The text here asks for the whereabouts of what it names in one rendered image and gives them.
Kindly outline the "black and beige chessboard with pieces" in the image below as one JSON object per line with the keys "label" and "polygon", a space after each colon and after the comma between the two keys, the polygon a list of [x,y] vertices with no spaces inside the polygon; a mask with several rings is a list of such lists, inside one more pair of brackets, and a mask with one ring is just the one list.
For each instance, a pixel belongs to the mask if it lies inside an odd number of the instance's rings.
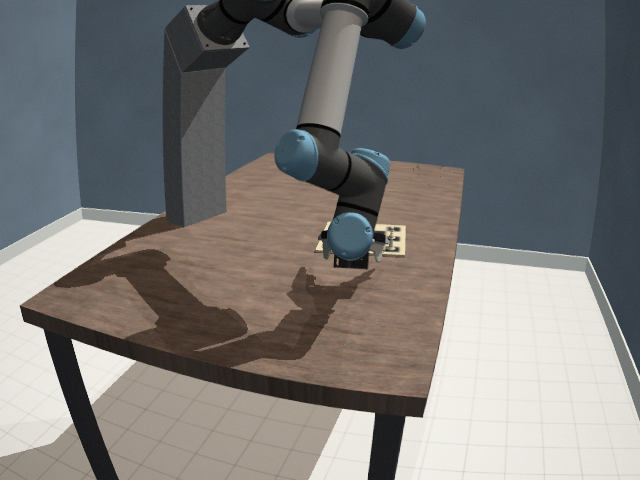
{"label": "black and beige chessboard with pieces", "polygon": [[[386,235],[387,239],[390,235],[390,227],[394,227],[394,236],[393,245],[395,247],[394,251],[387,250],[388,244],[384,245],[382,256],[392,256],[392,257],[405,257],[405,230],[406,226],[397,226],[397,225],[380,225],[376,224],[374,233],[380,233]],[[388,239],[390,241],[390,239]],[[315,252],[323,253],[323,244],[320,240]]]}

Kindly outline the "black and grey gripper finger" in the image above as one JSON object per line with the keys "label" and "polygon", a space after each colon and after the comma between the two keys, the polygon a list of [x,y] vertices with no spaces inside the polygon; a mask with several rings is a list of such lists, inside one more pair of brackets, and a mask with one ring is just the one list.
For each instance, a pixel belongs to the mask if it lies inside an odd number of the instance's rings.
{"label": "black and grey gripper finger", "polygon": [[387,239],[386,235],[380,233],[374,233],[374,244],[372,244],[370,251],[374,253],[376,262],[380,262],[382,259],[384,245],[390,245],[390,241]]}
{"label": "black and grey gripper finger", "polygon": [[329,258],[329,256],[330,256],[331,251],[332,251],[330,249],[329,245],[328,245],[328,242],[327,242],[327,230],[321,232],[321,234],[318,236],[318,240],[322,241],[322,244],[323,244],[323,257],[324,257],[324,259],[327,260]]}

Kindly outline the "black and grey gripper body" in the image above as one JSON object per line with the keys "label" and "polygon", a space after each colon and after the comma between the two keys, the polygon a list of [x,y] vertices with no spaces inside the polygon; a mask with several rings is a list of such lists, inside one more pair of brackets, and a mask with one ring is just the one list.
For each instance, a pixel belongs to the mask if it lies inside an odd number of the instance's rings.
{"label": "black and grey gripper body", "polygon": [[[338,265],[336,264],[337,263],[337,258],[336,257],[339,259]],[[337,267],[337,268],[344,267],[344,268],[354,268],[354,269],[358,269],[360,267],[360,269],[366,269],[367,270],[368,269],[368,261],[369,261],[369,251],[361,259],[351,262],[351,261],[344,260],[344,259],[342,259],[342,258],[340,258],[340,257],[338,257],[337,255],[334,254],[334,266],[333,267]]]}

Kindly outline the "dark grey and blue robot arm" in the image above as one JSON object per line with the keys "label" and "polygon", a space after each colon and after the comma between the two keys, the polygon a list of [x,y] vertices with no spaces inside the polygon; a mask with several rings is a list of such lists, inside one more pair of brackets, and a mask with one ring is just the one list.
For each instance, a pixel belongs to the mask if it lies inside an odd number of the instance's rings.
{"label": "dark grey and blue robot arm", "polygon": [[218,0],[199,12],[197,24],[212,42],[230,45],[254,18],[297,38],[321,28],[297,128],[280,139],[275,163],[339,195],[327,242],[338,257],[358,260],[374,244],[390,168],[381,153],[338,148],[359,38],[405,49],[423,34],[425,16],[408,0]]}

